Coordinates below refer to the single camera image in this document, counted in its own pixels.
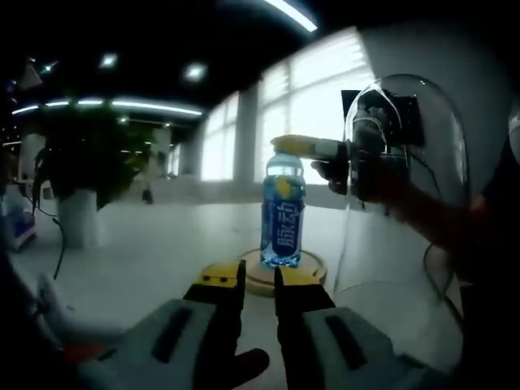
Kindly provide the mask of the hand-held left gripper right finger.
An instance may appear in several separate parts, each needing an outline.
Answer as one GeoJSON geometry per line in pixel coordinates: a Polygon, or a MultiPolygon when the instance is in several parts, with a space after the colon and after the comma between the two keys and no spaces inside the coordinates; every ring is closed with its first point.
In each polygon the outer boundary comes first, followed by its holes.
{"type": "Polygon", "coordinates": [[[411,367],[379,329],[338,307],[320,281],[275,269],[275,313],[290,389],[406,389],[411,367]]]}

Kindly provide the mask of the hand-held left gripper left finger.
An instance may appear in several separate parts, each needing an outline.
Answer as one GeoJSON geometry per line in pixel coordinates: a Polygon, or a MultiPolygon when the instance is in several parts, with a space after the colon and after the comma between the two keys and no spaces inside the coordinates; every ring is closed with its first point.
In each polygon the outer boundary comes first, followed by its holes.
{"type": "Polygon", "coordinates": [[[208,266],[129,332],[131,389],[193,389],[203,362],[236,355],[245,296],[245,260],[208,266]]]}

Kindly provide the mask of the person's right hand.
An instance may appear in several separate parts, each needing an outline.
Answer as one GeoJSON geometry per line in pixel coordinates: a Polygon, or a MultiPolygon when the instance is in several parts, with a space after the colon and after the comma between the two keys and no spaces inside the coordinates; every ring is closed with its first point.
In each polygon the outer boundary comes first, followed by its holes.
{"type": "Polygon", "coordinates": [[[349,164],[345,161],[318,161],[314,160],[311,167],[327,181],[328,188],[342,196],[351,193],[361,201],[368,202],[374,193],[374,181],[363,176],[356,185],[348,184],[349,164]]]}

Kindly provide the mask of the person's left hand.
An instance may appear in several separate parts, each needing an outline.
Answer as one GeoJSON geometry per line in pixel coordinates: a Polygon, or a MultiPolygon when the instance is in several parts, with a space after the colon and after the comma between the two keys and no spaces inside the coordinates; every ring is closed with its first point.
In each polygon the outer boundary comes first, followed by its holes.
{"type": "Polygon", "coordinates": [[[193,389],[235,389],[257,378],[269,365],[270,357],[263,349],[211,357],[196,373],[193,389]]]}

